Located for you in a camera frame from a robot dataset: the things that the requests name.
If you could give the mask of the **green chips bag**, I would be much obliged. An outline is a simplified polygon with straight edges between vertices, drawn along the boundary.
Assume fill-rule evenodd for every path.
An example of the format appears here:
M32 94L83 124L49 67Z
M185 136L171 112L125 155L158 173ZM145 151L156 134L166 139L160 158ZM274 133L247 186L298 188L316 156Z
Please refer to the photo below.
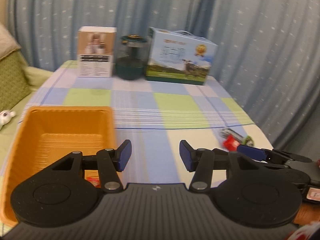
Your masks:
M249 147L254 147L254 141L253 141L252 137L249 135L246 137L243 137L241 144L249 146Z

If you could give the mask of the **red square snack packet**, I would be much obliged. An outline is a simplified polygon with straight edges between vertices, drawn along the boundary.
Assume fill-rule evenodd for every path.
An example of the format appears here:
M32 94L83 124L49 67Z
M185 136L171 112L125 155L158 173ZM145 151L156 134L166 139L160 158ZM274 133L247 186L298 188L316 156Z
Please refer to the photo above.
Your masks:
M238 142L231 134L223 142L224 148L228 151L236 151L239 145L240 142Z

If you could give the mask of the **grey black snack packet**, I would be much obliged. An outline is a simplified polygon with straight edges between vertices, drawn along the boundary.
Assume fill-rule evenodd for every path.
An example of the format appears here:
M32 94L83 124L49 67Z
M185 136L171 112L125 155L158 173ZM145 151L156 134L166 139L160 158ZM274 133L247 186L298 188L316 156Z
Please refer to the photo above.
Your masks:
M236 131L232 130L229 127L224 127L220 131L221 137L227 139L230 135L239 143L243 143L245 140L245 137L237 133Z

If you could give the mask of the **orange plastic bin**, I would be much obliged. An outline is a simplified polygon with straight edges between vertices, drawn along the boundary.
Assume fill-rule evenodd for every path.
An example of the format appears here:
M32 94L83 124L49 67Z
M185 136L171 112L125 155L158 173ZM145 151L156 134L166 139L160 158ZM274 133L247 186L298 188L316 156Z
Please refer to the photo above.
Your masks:
M19 125L1 189L1 222L15 226L10 205L13 189L72 151L94 155L103 148L116 148L111 107L33 106Z

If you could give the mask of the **white plush toy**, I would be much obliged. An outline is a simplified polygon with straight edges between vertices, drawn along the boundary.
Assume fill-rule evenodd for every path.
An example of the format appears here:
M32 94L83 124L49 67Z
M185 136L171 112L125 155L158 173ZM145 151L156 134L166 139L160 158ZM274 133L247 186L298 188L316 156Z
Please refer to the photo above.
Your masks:
M0 128L2 128L4 125L8 124L13 117L16 116L15 111L10 110L3 110L0 113Z

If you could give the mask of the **checkered tablecloth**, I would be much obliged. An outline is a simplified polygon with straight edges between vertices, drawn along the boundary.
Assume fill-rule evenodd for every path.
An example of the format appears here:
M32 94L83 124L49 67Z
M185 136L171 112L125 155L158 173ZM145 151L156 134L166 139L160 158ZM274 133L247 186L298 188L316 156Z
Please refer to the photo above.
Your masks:
M259 148L271 148L261 129L226 90L208 77L203 86L118 77L78 76L75 61L55 72L27 67L31 93L13 110L16 116L1 130L1 166L6 167L16 129L31 106L110 106L117 141L130 139L132 155L121 174L124 183L189 183L191 174L179 156L181 140L194 148L221 148L220 131L230 127L250 135Z

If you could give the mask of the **blue star curtain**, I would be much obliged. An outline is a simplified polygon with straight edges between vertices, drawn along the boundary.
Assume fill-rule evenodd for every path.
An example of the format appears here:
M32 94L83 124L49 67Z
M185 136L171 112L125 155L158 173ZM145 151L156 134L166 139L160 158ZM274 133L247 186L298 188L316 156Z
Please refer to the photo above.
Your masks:
M319 150L319 0L7 0L8 28L35 67L76 57L84 25L145 36L185 30L218 45L211 75L276 148Z

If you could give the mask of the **green sofa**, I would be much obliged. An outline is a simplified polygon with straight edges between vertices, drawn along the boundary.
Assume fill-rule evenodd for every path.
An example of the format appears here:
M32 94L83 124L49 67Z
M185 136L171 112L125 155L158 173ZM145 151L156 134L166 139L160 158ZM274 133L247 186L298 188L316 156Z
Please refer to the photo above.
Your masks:
M32 95L53 73L29 66L21 47L1 24L1 111L15 111L16 116L1 128L1 156L14 138L19 118Z

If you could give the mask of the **blue milk carton box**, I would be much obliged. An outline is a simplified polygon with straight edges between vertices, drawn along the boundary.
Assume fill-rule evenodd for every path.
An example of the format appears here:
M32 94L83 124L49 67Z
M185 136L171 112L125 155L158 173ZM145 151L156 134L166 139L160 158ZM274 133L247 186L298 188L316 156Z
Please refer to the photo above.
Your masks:
M149 81L204 85L218 45L187 31L149 28Z

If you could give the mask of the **dark green humidifier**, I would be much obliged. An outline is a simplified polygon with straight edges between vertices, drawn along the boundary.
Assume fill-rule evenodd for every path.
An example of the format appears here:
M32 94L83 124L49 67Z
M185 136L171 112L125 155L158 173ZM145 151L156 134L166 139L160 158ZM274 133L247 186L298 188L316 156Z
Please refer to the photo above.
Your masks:
M147 39L140 35L124 35L116 59L116 75L124 80L136 80L144 74Z

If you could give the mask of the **white product box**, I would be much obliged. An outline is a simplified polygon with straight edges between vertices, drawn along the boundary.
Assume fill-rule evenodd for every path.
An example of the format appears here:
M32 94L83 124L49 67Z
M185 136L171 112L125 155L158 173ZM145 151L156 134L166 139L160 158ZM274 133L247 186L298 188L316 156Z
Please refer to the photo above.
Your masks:
M83 26L78 30L79 77L112 76L116 34L115 27Z

